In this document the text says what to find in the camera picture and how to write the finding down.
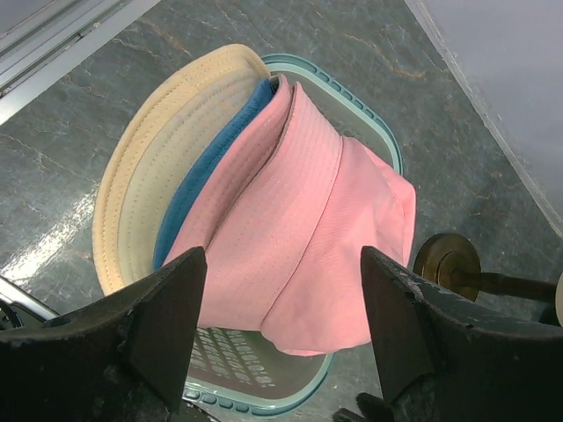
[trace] gray marble floor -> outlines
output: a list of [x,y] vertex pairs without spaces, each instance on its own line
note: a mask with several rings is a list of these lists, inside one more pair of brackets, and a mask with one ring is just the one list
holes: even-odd
[[[233,42],[312,60],[386,120],[418,192],[414,251],[456,231],[486,270],[559,277],[563,242],[400,0],[163,0],[0,127],[4,277],[59,312],[101,296],[91,213],[116,142],[173,71]],[[534,302],[480,300],[537,317]],[[280,420],[330,420],[356,393],[378,389],[369,347],[345,351],[317,395]]]

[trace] laundry basket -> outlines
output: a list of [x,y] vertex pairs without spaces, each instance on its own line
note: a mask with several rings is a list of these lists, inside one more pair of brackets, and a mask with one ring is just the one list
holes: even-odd
[[[353,136],[402,174],[398,144],[385,123],[354,94],[311,62],[294,55],[262,58],[272,74],[299,82],[342,134]],[[279,352],[258,332],[198,329],[184,398],[259,417],[296,408],[325,379],[332,355]]]

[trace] folded hat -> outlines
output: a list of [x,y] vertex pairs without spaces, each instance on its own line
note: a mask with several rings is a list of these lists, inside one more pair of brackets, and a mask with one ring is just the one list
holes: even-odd
[[227,126],[221,129],[182,180],[170,206],[166,209],[164,221],[158,231],[153,258],[154,270],[160,268],[164,263],[187,213],[221,158],[237,139],[237,136],[270,102],[273,96],[273,85],[267,78],[263,78],[254,88],[254,92],[246,101],[246,104],[227,123]]
[[340,136],[300,84],[274,98],[217,165],[166,262],[203,245],[199,326],[260,330],[297,355],[368,343],[360,252],[405,265],[413,187],[357,140]]
[[151,273],[157,233],[180,183],[269,76],[250,48],[222,47],[170,76],[141,106],[96,199],[94,263],[106,294]]

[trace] pink hat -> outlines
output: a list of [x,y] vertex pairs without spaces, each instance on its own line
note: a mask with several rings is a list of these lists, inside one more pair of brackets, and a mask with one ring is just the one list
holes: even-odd
[[368,343],[360,252],[406,265],[414,189],[357,140],[340,136],[300,84],[272,101],[225,154],[166,262],[203,245],[199,326],[261,331],[285,352]]

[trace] cream hat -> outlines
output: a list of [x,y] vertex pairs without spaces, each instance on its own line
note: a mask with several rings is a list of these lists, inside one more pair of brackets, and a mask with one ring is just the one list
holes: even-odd
[[94,210],[94,263],[106,295],[152,272],[157,233],[181,181],[269,76],[250,48],[222,47],[170,76],[141,106],[110,159]]

